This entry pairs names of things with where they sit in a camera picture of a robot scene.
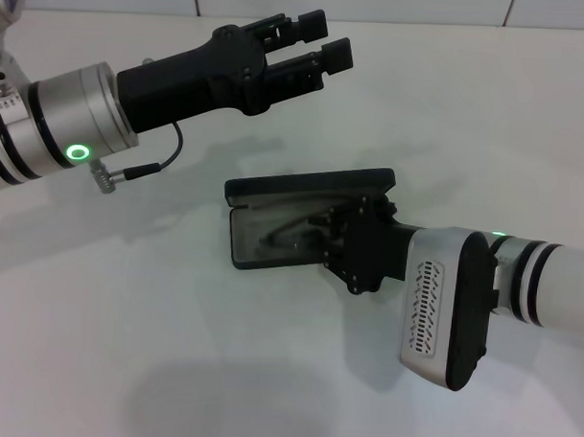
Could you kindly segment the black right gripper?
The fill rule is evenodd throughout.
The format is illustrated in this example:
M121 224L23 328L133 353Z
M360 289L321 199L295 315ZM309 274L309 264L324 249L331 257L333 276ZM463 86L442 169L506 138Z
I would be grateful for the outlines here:
M317 228L339 231L344 226L343 246L321 232L302 232L293 250L301 265L324 265L350 292L375 292L384 278L405 279L410 242L419 231L399 222L396 213L385 195L346 198L309 218Z

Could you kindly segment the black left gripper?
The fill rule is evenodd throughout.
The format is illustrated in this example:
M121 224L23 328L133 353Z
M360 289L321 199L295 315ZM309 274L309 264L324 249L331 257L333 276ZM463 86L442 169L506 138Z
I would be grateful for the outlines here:
M196 49L118 73L121 107L136 133L220 108L259 115L273 104L321 90L324 73L353 67L348 38L268 67L265 54L319 40L328 35L327 28L323 10L296 20L281 12L244 29L220 27Z

